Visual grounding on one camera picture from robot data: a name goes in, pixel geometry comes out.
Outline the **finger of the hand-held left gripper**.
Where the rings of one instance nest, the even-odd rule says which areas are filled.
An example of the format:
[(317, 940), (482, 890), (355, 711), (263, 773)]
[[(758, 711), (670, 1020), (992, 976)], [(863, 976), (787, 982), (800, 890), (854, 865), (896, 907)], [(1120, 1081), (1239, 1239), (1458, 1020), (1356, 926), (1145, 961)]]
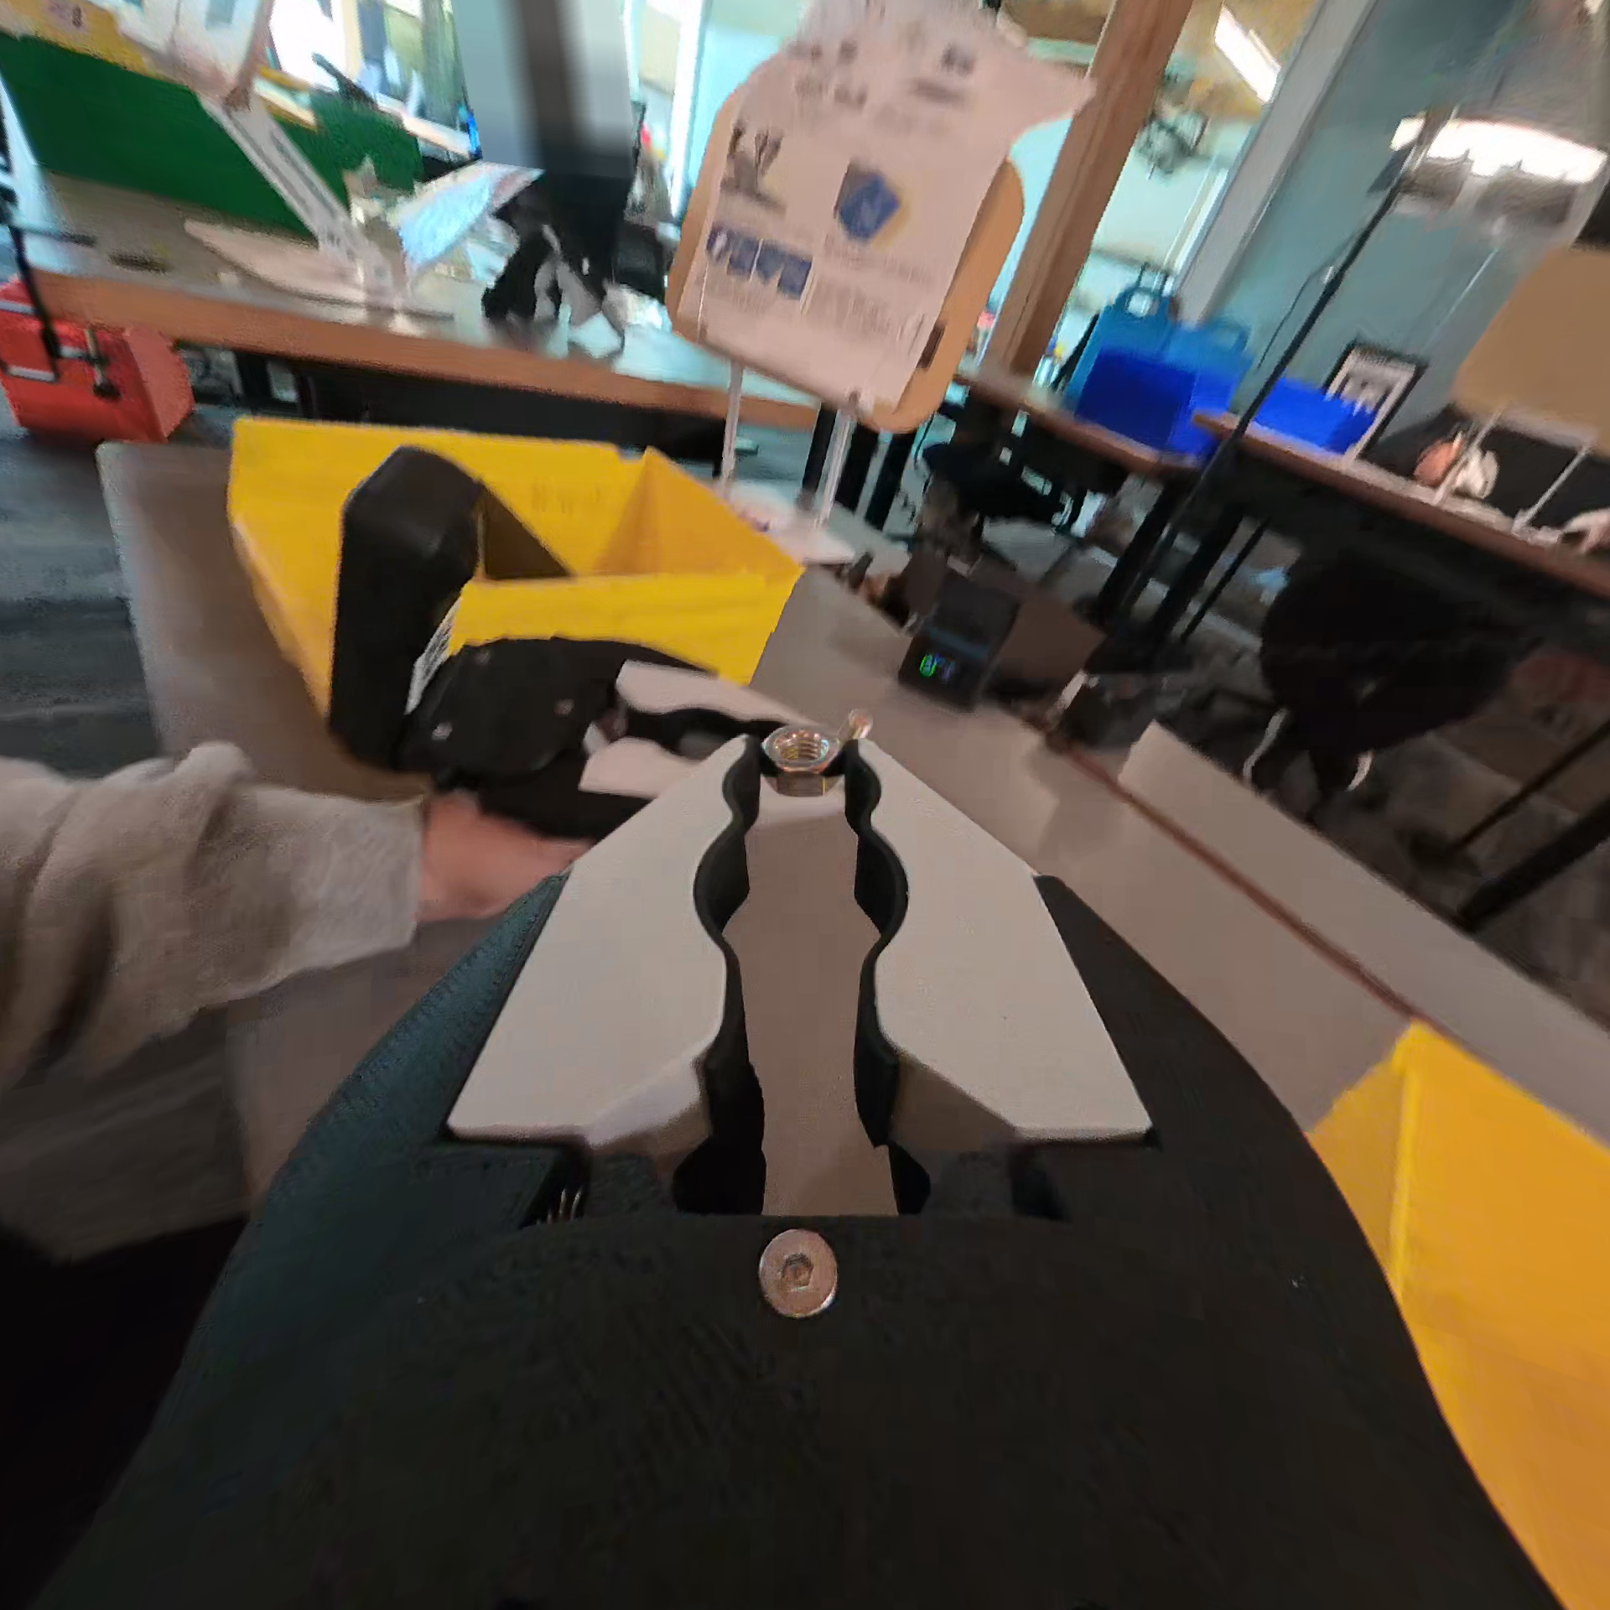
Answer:
[(668, 750), (649, 738), (620, 738), (589, 752), (582, 769), (582, 798), (651, 802), (679, 786), (712, 757), (741, 750), (745, 736), (720, 744), (699, 742), (695, 754)]
[(616, 677), (618, 700), (633, 713), (654, 719), (689, 717), (714, 731), (722, 721), (775, 733), (781, 704), (723, 677), (628, 660)]

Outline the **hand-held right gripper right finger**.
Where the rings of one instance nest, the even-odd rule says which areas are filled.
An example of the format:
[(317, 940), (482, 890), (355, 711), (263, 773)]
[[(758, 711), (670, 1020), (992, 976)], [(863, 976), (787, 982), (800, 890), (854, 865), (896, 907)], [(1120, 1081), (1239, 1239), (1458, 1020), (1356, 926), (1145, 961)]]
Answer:
[(854, 1055), (871, 1145), (934, 1175), (963, 1154), (1143, 1141), (1153, 1118), (1034, 869), (867, 738), (844, 805), (875, 926)]

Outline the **yellow plastic bin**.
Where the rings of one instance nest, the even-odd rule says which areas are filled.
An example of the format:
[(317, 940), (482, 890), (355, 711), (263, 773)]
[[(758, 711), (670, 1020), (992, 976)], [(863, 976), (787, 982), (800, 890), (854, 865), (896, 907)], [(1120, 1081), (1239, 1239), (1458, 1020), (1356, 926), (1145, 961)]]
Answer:
[(432, 451), (484, 481), (570, 572), (472, 581), (453, 650), (610, 639), (748, 683), (804, 575), (714, 483), (654, 451), (244, 416), (231, 451), (235, 547), (275, 644), (321, 715), (331, 708), (340, 514), (400, 449)]
[(1423, 1022), (1310, 1141), (1496, 1509), (1565, 1607), (1607, 1608), (1607, 1145)]

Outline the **silver hex nut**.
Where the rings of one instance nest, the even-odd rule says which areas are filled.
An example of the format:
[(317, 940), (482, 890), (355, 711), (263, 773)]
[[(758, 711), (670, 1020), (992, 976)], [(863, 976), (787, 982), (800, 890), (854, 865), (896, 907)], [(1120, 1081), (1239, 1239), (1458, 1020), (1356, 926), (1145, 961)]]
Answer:
[(760, 744), (762, 771), (785, 798), (825, 798), (840, 779), (844, 740), (806, 723), (777, 727)]

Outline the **person's left forearm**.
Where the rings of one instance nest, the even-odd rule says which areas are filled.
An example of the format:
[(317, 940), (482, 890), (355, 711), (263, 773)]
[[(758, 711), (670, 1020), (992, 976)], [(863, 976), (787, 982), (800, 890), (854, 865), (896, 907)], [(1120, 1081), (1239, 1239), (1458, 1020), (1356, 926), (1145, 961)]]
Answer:
[(78, 1262), (229, 1217), (223, 1099), (147, 1047), (411, 945), (424, 809), (298, 792), (229, 744), (3, 784), (5, 1237)]

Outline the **person's left hand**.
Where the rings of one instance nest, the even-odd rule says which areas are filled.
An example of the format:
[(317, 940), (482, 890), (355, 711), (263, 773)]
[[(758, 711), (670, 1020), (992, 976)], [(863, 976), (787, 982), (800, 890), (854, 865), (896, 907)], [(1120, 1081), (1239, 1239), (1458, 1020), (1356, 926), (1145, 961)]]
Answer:
[(417, 922), (492, 920), (593, 848), (490, 815), (469, 796), (423, 811)]

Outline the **long wooden top desk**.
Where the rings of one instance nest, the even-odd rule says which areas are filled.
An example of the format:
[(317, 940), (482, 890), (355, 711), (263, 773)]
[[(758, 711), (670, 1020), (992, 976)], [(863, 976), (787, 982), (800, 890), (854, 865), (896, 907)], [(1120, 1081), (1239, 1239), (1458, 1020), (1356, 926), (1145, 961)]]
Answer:
[(164, 274), (127, 273), (104, 253), (39, 238), (28, 261), (47, 311), (81, 326), (143, 328), (185, 347), (229, 349), (480, 389), (566, 397), (635, 412), (723, 422), (727, 366), (662, 332), (624, 357), (549, 355), (434, 336), (409, 320), (331, 319), (258, 296), (210, 296)]

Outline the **white board stand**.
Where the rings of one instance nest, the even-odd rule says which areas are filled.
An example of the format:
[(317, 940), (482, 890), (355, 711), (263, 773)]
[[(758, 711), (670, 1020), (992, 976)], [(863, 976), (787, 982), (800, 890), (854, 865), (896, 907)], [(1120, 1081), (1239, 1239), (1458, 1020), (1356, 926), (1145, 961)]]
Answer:
[(447, 319), (423, 297), (421, 284), (539, 177), (538, 169), (478, 159), (411, 196), (386, 200), (373, 192), (373, 169), (363, 167), (352, 173), (359, 196), (340, 196), (263, 102), (235, 108), (204, 98), (202, 110), (269, 181), (311, 242), (198, 219), (187, 221), (187, 234), (233, 271), (334, 307)]

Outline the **black office chair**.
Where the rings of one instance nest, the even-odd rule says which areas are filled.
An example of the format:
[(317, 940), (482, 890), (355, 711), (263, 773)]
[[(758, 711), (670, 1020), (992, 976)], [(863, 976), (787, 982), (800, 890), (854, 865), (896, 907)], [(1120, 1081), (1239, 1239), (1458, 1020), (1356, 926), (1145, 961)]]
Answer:
[(965, 570), (998, 558), (988, 541), (996, 522), (1057, 529), (1068, 506), (1059, 489), (1032, 483), (1024, 468), (988, 441), (944, 441), (921, 457), (929, 474), (913, 552), (938, 554)]

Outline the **blue plastic tote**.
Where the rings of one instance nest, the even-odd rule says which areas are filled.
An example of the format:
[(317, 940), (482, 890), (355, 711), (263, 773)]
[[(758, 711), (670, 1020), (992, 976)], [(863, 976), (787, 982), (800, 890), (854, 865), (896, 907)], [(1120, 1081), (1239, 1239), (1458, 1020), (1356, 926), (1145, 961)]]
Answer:
[(1097, 315), (1061, 399), (1088, 424), (1201, 460), (1216, 443), (1199, 414), (1228, 412), (1252, 365), (1249, 328), (1183, 322), (1168, 294), (1137, 280)]

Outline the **printed instruction sheet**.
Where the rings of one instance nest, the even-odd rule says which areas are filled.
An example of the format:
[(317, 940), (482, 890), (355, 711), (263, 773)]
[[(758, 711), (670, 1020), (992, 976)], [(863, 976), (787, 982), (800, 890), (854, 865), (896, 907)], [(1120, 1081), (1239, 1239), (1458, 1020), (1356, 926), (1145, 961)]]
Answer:
[(683, 223), (674, 328), (861, 420), (911, 412), (932, 349), (955, 366), (1019, 232), (961, 313), (1015, 148), (1076, 121), (1091, 77), (980, 4), (812, 4), (718, 115)]

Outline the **blue plastic bin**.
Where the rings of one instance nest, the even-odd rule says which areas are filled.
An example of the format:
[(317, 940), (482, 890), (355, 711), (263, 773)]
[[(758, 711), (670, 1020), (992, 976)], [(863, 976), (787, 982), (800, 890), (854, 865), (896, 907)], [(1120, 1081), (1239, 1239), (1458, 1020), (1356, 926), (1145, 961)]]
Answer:
[(1377, 426), (1377, 409), (1348, 395), (1325, 393), (1298, 378), (1279, 376), (1252, 428), (1306, 449), (1350, 457)]

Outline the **framed picture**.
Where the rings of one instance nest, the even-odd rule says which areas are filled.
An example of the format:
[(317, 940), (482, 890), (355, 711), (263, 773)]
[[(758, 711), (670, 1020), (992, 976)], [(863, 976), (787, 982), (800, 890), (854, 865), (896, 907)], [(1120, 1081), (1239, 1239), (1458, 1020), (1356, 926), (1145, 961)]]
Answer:
[(1352, 453), (1369, 447), (1396, 418), (1431, 368), (1423, 355), (1389, 349), (1356, 338), (1335, 363), (1323, 391), (1369, 414)]

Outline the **wooden post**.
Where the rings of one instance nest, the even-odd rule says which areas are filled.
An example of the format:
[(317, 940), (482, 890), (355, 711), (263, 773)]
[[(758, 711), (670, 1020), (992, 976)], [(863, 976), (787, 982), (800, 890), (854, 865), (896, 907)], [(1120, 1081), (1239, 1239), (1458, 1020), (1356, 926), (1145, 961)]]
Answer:
[(1086, 79), (1091, 98), (1040, 202), (984, 351), (986, 374), (1030, 380), (1040, 370), (1191, 10), (1191, 2), (1116, 2), (1111, 10)]

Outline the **black frame desk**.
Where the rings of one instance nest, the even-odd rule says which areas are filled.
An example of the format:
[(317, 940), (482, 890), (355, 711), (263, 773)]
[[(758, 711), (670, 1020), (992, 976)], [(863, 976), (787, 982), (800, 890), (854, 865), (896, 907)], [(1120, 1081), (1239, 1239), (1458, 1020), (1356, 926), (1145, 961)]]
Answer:
[(1251, 418), (1203, 414), (1214, 453), (1187, 464), (1189, 487), (1153, 537), (1139, 537), (1113, 581), (1116, 604), (1099, 618), (1139, 658), (1182, 646), (1191, 608), (1252, 522), (1316, 549), (1360, 552), (1383, 568), (1473, 602), (1559, 652), (1607, 669), (1607, 550), (1548, 539), (1492, 506), (1390, 476), (1358, 457), (1306, 449), (1252, 428)]

